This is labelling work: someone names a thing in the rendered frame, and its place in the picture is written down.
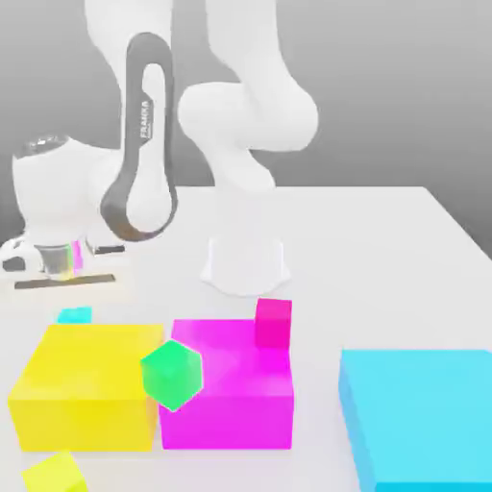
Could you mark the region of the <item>small cyan cube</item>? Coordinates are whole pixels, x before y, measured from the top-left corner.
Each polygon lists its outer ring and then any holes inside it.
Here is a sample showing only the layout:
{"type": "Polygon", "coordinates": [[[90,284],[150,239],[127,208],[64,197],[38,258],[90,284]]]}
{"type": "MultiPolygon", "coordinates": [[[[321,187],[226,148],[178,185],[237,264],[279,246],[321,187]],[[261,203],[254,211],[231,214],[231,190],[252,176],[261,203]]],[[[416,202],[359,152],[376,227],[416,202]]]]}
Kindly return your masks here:
{"type": "Polygon", "coordinates": [[[92,322],[92,307],[63,308],[58,317],[58,324],[90,324],[92,322]]]}

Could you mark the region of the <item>small yellow cube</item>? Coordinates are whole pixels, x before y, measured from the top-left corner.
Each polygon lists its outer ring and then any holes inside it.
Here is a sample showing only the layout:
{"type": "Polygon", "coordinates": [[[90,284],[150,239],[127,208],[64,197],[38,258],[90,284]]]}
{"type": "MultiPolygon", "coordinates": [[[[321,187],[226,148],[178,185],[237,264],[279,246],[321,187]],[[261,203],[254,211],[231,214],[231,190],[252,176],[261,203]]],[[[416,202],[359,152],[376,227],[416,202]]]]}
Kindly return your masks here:
{"type": "Polygon", "coordinates": [[[88,492],[85,478],[70,452],[47,457],[22,472],[27,492],[88,492]]]}

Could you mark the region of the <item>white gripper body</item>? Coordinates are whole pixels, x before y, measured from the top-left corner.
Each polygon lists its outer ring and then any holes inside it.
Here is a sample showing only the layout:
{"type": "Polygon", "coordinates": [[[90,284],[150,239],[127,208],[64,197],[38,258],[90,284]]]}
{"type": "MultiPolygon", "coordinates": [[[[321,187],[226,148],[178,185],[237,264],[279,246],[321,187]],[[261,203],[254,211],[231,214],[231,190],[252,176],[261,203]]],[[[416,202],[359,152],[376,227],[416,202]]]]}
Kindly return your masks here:
{"type": "Polygon", "coordinates": [[[35,279],[16,281],[13,301],[16,304],[91,304],[116,298],[112,275],[78,276],[68,280],[35,279]]]}

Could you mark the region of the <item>large yellow box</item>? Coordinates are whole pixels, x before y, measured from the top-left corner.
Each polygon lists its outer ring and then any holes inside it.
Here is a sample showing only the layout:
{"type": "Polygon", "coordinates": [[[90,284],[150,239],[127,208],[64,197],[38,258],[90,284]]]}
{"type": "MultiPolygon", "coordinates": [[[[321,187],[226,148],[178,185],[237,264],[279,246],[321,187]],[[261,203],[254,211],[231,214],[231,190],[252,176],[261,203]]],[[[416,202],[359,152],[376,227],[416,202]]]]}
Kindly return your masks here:
{"type": "Polygon", "coordinates": [[[8,406],[24,452],[148,452],[158,407],[141,360],[163,342],[161,325],[53,324],[8,406]]]}

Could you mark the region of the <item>large cyan box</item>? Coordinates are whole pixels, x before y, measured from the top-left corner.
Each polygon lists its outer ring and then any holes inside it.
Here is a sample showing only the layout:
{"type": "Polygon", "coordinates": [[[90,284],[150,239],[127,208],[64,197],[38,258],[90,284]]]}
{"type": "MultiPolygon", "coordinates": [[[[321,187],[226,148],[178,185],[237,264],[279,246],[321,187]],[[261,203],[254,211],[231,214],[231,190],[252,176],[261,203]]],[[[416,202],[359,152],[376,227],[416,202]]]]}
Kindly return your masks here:
{"type": "Polygon", "coordinates": [[[344,350],[360,492],[492,492],[492,352],[344,350]]]}

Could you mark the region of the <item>large magenta box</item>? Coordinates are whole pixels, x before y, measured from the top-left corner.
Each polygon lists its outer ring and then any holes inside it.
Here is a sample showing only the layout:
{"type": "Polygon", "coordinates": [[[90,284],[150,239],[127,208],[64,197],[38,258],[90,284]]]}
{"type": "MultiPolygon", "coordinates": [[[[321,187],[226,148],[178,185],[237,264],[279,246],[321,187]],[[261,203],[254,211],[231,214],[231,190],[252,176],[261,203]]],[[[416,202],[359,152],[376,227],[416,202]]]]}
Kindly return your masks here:
{"type": "Polygon", "coordinates": [[[159,408],[167,450],[288,450],[294,388],[285,349],[256,344],[251,319],[177,319],[171,338],[202,356],[203,389],[159,408]]]}

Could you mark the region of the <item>small green cube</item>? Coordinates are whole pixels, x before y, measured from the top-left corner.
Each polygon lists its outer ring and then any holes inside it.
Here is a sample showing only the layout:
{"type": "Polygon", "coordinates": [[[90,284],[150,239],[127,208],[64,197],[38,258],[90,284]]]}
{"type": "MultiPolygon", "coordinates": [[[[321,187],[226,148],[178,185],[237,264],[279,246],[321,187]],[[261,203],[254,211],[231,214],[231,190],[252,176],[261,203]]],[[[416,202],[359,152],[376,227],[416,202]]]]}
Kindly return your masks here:
{"type": "Polygon", "coordinates": [[[140,367],[147,395],[171,412],[203,389],[201,354],[174,339],[144,357],[140,367]]]}

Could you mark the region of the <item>small red cube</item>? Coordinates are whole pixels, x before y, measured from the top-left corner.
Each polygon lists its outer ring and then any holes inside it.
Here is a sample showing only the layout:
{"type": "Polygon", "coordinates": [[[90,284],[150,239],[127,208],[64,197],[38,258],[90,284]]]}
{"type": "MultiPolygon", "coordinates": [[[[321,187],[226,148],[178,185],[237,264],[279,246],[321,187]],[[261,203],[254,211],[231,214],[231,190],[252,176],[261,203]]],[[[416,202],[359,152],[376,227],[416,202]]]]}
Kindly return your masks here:
{"type": "Polygon", "coordinates": [[[287,350],[290,346],[292,301],[259,298],[255,313],[258,347],[287,350]]]}

